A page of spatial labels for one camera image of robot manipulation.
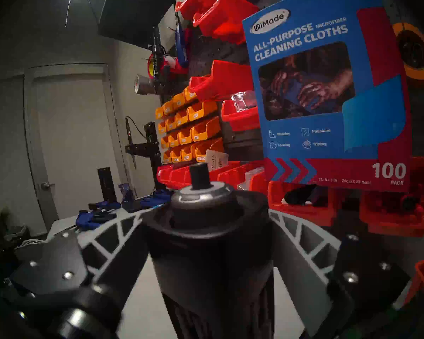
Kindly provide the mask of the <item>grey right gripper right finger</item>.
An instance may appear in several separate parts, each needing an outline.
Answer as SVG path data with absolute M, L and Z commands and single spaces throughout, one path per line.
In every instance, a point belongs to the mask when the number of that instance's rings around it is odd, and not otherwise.
M 331 227 L 269 209 L 273 261 L 309 338 L 367 338 L 403 306 L 410 283 L 382 236 L 349 211 Z

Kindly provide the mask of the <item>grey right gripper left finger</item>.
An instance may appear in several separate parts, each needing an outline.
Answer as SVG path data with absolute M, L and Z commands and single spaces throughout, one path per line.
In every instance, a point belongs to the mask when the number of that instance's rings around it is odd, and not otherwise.
M 55 234 L 12 273 L 12 284 L 35 296 L 93 284 L 123 308 L 148 256 L 141 214 L 117 217 L 92 231 Z

